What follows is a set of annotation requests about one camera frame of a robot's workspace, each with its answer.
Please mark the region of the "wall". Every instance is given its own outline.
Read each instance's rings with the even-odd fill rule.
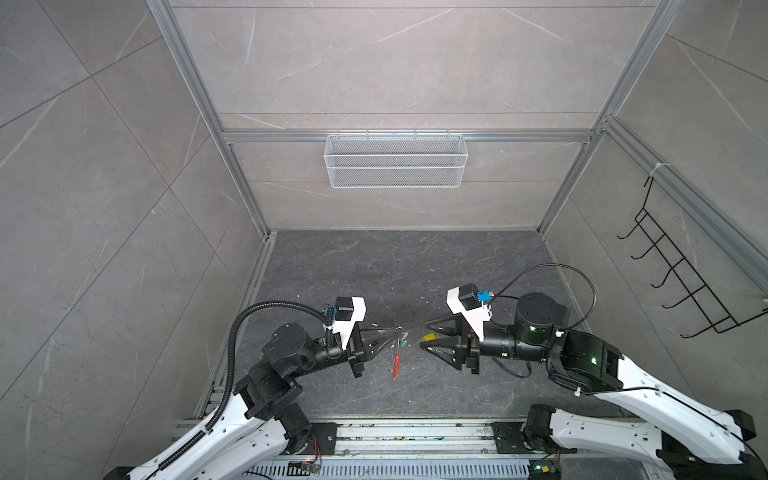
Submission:
[[[768,123],[761,113],[768,83],[760,45],[768,42],[767,15],[765,2],[689,0],[618,115],[764,246]],[[683,298],[683,287],[674,278],[659,289],[650,287],[664,278],[664,261],[655,252],[630,258],[650,246],[639,230],[626,240],[617,238],[634,225],[646,178],[607,139],[547,233],[547,243],[558,260],[584,269],[595,281],[600,308],[590,320],[594,333],[700,401],[750,413],[758,428],[750,444],[765,455],[768,353],[755,339],[768,333],[768,317],[722,334],[680,337],[704,328],[706,320],[691,300],[661,308]],[[765,308],[765,293],[658,186],[650,192],[648,210],[737,319]],[[649,233],[654,239],[661,235]],[[660,245],[671,251],[666,240]],[[673,261],[679,258],[672,255]],[[683,275],[695,281],[690,271]],[[573,288],[581,305],[590,300],[583,286],[574,282]],[[725,315],[707,294],[696,298],[713,319]]]
[[[588,129],[654,6],[653,0],[587,0],[577,7],[568,0],[171,4],[224,127],[275,130]],[[531,229],[577,151],[575,144],[473,144],[458,189],[332,190],[321,145],[237,146],[273,228]]]
[[[143,1],[0,18],[0,477],[100,478],[193,412],[258,238]]]

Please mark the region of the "wire basket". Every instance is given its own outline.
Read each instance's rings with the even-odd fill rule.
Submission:
[[[333,188],[458,187],[467,146],[460,134],[336,134],[323,156]]]

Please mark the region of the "work surface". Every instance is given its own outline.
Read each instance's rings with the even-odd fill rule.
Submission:
[[[582,415],[617,415],[617,407],[573,393],[547,378],[544,364],[533,375],[516,379],[489,358],[481,358],[480,375],[457,372],[419,348],[429,333],[424,322],[450,314],[447,291],[476,283],[499,291],[528,266],[551,261],[536,232],[446,231],[282,231],[257,300],[293,300],[320,310],[337,296],[362,296],[367,314],[363,327],[400,325],[409,344],[400,352],[397,380],[392,380],[394,349],[366,363],[361,378],[336,366],[299,378],[304,388],[299,405],[309,415],[483,415],[523,416],[532,403],[546,403]],[[568,295],[553,267],[521,278],[505,294],[541,291],[568,305]],[[510,323],[515,300],[498,299],[494,320]],[[576,320],[572,313],[569,323]],[[281,324],[301,323],[320,337],[317,319],[293,310],[270,309],[254,315],[237,352],[240,378],[261,359],[262,346]],[[525,364],[506,365],[525,372]]]

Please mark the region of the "white zip tie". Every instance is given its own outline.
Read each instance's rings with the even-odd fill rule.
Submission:
[[[671,167],[671,166],[672,166],[671,164],[662,164],[661,162],[657,162],[657,163],[656,163],[656,166],[654,167],[654,169],[653,169],[653,170],[651,170],[651,171],[650,171],[650,173],[648,174],[648,177],[653,177],[653,175],[654,175],[654,172],[655,172],[655,171],[656,171],[656,170],[657,170],[657,169],[658,169],[660,166],[662,166],[662,165],[666,165],[666,166],[668,166],[668,167]]]

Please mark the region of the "black wire hook rack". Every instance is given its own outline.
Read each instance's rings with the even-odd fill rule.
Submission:
[[[653,185],[654,185],[653,177],[648,177],[648,179],[646,179],[645,183],[643,184],[643,187],[647,186],[647,190],[645,192],[645,200],[643,201],[643,207],[640,209],[639,212],[637,212],[637,215],[634,216],[634,227],[632,227],[632,230],[630,230],[629,233],[627,233],[623,237],[622,236],[617,236],[617,237],[620,240],[624,240],[627,237],[629,237],[635,230],[637,230],[639,228],[645,234],[645,237],[650,241],[650,247],[648,247],[648,249],[645,250],[645,252],[643,252],[643,254],[640,255],[639,257],[635,257],[634,255],[631,256],[632,260],[639,260],[639,259],[645,257],[646,255],[648,255],[648,253],[651,252],[652,250],[656,250],[659,253],[659,255],[661,255],[661,258],[664,259],[664,262],[666,262],[667,266],[669,267],[669,269],[667,270],[667,274],[664,275],[664,278],[661,280],[661,283],[659,283],[658,285],[651,284],[651,286],[653,288],[661,288],[661,286],[664,285],[665,282],[667,282],[667,279],[669,278],[669,276],[671,274],[674,274],[675,277],[677,278],[677,280],[680,282],[680,284],[685,289],[685,291],[687,293],[686,296],[684,296],[683,298],[678,300],[674,305],[669,305],[669,306],[662,305],[663,308],[665,308],[665,309],[673,309],[674,307],[680,305],[682,302],[684,302],[684,301],[686,301],[688,299],[691,299],[691,300],[693,300],[694,303],[696,303],[696,307],[698,307],[698,309],[701,312],[701,314],[704,315],[704,318],[707,319],[707,322],[709,323],[709,326],[704,327],[703,329],[699,330],[698,332],[696,332],[696,333],[694,333],[692,335],[682,335],[681,334],[680,336],[685,338],[685,339],[690,339],[690,338],[694,338],[696,335],[700,335],[701,333],[706,332],[709,329],[712,329],[712,330],[714,330],[717,333],[725,333],[725,332],[727,332],[730,329],[734,329],[734,328],[736,328],[738,326],[742,326],[745,323],[751,322],[752,320],[754,320],[756,318],[759,318],[759,317],[761,317],[763,315],[768,314],[768,307],[767,307],[767,308],[764,308],[762,312],[760,312],[757,315],[752,316],[752,317],[750,317],[750,318],[748,318],[746,320],[743,320],[741,322],[736,320],[736,318],[725,307],[725,305],[723,305],[723,302],[720,301],[720,298],[718,298],[717,295],[715,294],[715,292],[712,291],[712,289],[710,288],[709,284],[704,280],[704,278],[701,277],[701,275],[696,270],[694,265],[691,264],[691,262],[688,260],[688,258],[685,255],[683,255],[683,252],[680,251],[680,248],[678,248],[678,246],[675,244],[675,242],[672,241],[670,236],[667,235],[667,232],[664,231],[663,228],[661,228],[661,225],[659,225],[659,223],[656,221],[656,219],[654,219],[653,216],[650,214],[650,212],[648,212],[648,210],[646,210],[645,206],[648,203],[648,195],[650,194],[650,189],[651,189],[651,187]],[[654,240],[653,237],[647,232],[645,227],[643,227],[642,223],[645,220],[653,222],[653,225],[655,225],[656,228],[661,232],[660,237],[658,237],[656,240]],[[674,248],[674,250],[676,250],[677,253],[680,254],[680,259],[678,261],[674,262],[674,263],[672,263],[670,261],[670,259],[667,257],[667,255],[665,255],[664,252],[661,251],[661,249],[659,248],[659,242],[661,242],[665,238],[667,239],[667,242]],[[697,288],[692,290],[691,289],[692,287],[685,283],[685,281],[683,280],[683,277],[676,270],[678,268],[683,268],[685,266],[687,266],[688,268],[690,268],[691,271],[694,272],[696,277],[701,282],[701,286],[699,286],[699,287],[697,287]],[[704,311],[704,308],[701,306],[700,301],[697,300],[697,298],[695,297],[695,295],[697,293],[704,293],[704,294],[709,293],[717,301],[717,303],[720,305],[720,308],[723,309],[723,311],[726,314],[725,317],[720,319],[720,320],[713,321],[710,318],[710,316],[707,315],[707,312]]]

